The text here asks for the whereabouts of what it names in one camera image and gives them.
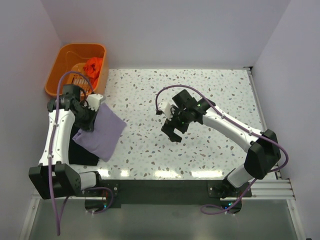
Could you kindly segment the purple t shirt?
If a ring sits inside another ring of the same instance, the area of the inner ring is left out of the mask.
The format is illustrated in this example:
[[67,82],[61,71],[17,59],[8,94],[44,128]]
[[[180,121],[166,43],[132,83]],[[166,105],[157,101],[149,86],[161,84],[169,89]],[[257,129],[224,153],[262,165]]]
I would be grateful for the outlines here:
[[99,159],[108,162],[126,126],[127,124],[103,103],[97,111],[93,131],[80,129],[72,139]]

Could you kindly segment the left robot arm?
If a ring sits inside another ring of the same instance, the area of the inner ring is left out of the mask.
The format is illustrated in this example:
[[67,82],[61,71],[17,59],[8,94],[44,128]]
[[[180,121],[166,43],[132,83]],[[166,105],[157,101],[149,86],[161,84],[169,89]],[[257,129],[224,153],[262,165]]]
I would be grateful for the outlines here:
[[97,171],[77,172],[70,166],[72,129],[92,133],[99,107],[105,100],[98,93],[82,99],[82,92],[78,85],[64,85],[62,94],[47,104],[49,127],[44,151],[38,165],[28,171],[29,179],[44,200],[79,196],[85,189],[92,196],[99,196],[104,190]]

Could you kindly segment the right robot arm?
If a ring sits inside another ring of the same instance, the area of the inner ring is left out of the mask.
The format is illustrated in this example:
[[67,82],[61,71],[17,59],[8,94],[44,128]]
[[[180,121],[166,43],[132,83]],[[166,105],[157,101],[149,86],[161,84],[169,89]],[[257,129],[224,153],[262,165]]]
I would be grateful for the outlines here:
[[262,180],[281,159],[277,135],[270,129],[261,131],[227,114],[204,95],[196,100],[184,89],[175,95],[173,104],[156,102],[156,114],[165,115],[161,128],[171,142],[181,142],[175,130],[185,133],[189,124],[199,123],[217,130],[246,153],[243,164],[233,169],[213,191],[221,198],[238,196],[250,180]]

